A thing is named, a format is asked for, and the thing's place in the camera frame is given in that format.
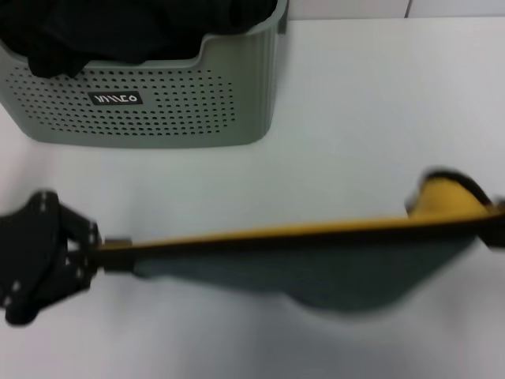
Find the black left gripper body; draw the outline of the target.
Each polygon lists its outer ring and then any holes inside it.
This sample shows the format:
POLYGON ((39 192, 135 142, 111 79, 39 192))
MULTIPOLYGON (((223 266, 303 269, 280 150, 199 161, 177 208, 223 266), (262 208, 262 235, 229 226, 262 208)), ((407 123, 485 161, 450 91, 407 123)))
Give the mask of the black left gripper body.
POLYGON ((64 260, 55 192, 36 192, 1 216, 1 310, 7 324, 29 325, 42 310, 69 297, 64 260))

